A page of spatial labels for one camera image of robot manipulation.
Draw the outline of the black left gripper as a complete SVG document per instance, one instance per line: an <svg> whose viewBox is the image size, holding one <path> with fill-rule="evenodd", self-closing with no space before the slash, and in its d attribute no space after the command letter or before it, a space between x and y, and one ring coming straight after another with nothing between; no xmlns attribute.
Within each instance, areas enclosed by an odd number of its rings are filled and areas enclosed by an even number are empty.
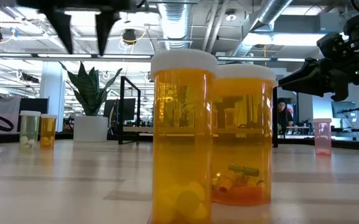
<svg viewBox="0 0 359 224"><path fill-rule="evenodd" d="M142 0L16 0L16 3L19 6L38 9L43 13L69 54L73 54L71 16L57 10L102 11L95 16L98 50L101 56L105 54L114 23L121 19L119 11L130 11L142 6Z"/></svg>

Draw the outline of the small pink pill bottle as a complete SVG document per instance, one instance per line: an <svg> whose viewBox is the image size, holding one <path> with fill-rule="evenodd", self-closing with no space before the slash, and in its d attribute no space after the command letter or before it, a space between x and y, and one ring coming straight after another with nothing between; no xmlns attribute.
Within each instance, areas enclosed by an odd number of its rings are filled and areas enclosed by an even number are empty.
<svg viewBox="0 0 359 224"><path fill-rule="evenodd" d="M331 156L332 154L331 122L331 118L317 118L313 120L316 155Z"/></svg>

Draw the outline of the small orange pill bottle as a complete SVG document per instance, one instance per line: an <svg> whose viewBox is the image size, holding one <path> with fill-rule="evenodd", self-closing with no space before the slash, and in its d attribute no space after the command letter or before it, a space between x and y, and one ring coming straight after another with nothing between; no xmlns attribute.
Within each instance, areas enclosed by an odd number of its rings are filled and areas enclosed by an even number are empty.
<svg viewBox="0 0 359 224"><path fill-rule="evenodd" d="M40 148L45 150L52 150L55 143L57 115L42 114L40 118Z"/></svg>
<svg viewBox="0 0 359 224"><path fill-rule="evenodd" d="M210 224L213 55L194 49L153 56L151 224Z"/></svg>

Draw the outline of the small pale green pill bottle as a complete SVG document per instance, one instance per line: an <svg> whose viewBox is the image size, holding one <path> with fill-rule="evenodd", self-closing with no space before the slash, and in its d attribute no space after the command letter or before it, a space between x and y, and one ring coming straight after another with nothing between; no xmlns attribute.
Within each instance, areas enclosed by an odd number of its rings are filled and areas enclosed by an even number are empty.
<svg viewBox="0 0 359 224"><path fill-rule="evenodd" d="M41 112L22 110L19 149L34 149L39 134L39 121Z"/></svg>

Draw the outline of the grey monitor on arm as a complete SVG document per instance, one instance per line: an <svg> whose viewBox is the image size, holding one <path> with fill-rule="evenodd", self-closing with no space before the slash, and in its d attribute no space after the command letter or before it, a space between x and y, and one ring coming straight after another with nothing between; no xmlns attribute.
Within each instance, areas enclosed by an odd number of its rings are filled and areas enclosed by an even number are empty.
<svg viewBox="0 0 359 224"><path fill-rule="evenodd" d="M357 119L356 103L353 101L331 102L333 118Z"/></svg>

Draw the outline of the bright ceiling light panel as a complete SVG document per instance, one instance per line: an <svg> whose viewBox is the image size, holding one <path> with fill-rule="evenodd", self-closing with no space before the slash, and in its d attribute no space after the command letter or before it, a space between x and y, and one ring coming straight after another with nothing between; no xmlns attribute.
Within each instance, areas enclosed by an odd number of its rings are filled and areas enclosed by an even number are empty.
<svg viewBox="0 0 359 224"><path fill-rule="evenodd" d="M325 34L248 34L244 45L316 46Z"/></svg>

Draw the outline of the person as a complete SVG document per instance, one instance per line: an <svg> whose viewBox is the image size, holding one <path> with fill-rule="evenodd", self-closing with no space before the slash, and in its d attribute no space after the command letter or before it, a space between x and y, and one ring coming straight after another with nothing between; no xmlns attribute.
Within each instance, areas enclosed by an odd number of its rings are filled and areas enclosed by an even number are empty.
<svg viewBox="0 0 359 224"><path fill-rule="evenodd" d="M293 126L293 117L287 108L284 98L279 98L277 102L277 123L280 126L279 133L285 134L287 127Z"/></svg>

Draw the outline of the white building column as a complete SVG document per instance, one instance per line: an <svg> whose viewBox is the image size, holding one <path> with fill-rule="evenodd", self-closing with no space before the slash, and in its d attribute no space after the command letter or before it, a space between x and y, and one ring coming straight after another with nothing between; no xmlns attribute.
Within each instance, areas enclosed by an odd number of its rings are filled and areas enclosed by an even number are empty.
<svg viewBox="0 0 359 224"><path fill-rule="evenodd" d="M66 71L58 62L42 62L40 97L48 98L48 114L57 115L56 132L63 131Z"/></svg>

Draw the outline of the white bottle bottom centre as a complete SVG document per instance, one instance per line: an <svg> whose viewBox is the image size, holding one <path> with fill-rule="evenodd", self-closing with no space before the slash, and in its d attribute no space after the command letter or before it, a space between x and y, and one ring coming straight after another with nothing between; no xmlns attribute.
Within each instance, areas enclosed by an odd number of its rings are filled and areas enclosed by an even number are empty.
<svg viewBox="0 0 359 224"><path fill-rule="evenodd" d="M253 64L220 65L213 82L212 200L271 201L275 73Z"/></svg>

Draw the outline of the black desk monitor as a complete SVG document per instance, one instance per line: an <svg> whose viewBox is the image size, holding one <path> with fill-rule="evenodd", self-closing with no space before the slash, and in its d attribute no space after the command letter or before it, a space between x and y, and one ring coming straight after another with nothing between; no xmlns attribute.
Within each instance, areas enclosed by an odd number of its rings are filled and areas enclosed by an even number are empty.
<svg viewBox="0 0 359 224"><path fill-rule="evenodd" d="M125 98L123 104L123 118L125 121L133 121L135 117L135 98ZM112 121L118 121L119 112L119 100L106 100L103 110L103 116L111 118Z"/></svg>

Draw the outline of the black partition panel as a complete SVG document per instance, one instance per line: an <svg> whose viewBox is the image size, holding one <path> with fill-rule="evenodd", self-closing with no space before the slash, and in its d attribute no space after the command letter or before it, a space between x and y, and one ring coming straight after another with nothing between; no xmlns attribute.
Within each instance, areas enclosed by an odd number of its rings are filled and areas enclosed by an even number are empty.
<svg viewBox="0 0 359 224"><path fill-rule="evenodd" d="M47 114L49 108L48 98L21 98L19 112L38 111Z"/></svg>

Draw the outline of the snake plant in white pot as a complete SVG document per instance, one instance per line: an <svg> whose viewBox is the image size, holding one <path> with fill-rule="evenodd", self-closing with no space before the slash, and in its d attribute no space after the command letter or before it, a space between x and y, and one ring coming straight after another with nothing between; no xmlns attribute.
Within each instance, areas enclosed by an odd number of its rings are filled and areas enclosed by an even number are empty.
<svg viewBox="0 0 359 224"><path fill-rule="evenodd" d="M95 68L86 71L83 63L77 73L71 72L65 65L61 67L66 71L70 80L70 88L75 98L81 104L84 115L74 117L73 140L75 142L104 142L108 135L108 119L100 116L99 112L106 102L110 92L110 86L121 73L118 69L103 87L100 86L100 74Z"/></svg>

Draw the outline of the white hanging cloth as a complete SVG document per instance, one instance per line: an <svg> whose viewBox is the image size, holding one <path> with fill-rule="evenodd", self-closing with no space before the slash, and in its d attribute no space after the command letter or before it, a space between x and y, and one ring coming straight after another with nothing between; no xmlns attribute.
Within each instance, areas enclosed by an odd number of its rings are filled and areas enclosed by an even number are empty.
<svg viewBox="0 0 359 224"><path fill-rule="evenodd" d="M0 98L0 116L14 125L14 129L8 133L18 133L20 102L21 98L19 97Z"/></svg>

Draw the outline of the silver ventilation duct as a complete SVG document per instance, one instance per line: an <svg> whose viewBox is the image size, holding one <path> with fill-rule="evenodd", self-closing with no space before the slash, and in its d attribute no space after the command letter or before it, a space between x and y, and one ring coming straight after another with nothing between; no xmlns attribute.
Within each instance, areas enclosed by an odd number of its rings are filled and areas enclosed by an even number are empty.
<svg viewBox="0 0 359 224"><path fill-rule="evenodd" d="M188 49L190 4L184 3L159 3L157 5L161 15L161 28L163 32L164 45L167 50Z"/></svg>
<svg viewBox="0 0 359 224"><path fill-rule="evenodd" d="M253 32L261 27L273 31L274 22L291 5L293 0L263 0L261 7L246 16L243 23L243 38L237 47L231 52L232 57L244 57L256 45L249 39Z"/></svg>

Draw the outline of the wooden shelf black metal frame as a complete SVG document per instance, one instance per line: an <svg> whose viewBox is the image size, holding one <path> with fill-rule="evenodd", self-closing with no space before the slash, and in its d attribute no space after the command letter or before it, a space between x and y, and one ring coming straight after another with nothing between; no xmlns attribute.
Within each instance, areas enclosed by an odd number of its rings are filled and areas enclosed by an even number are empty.
<svg viewBox="0 0 359 224"><path fill-rule="evenodd" d="M299 100L298 92L296 91L289 91L283 89L281 86L277 86L273 88L273 107L272 107L272 119L273 119L273 148L277 148L279 144L285 144L286 141L282 141L279 139L281 134L281 128L279 127L279 100L284 100L288 105L291 103L297 104ZM123 126L123 130L119 131L119 134L124 134L124 132L132 132L132 133L153 133L154 128L149 126Z"/></svg>

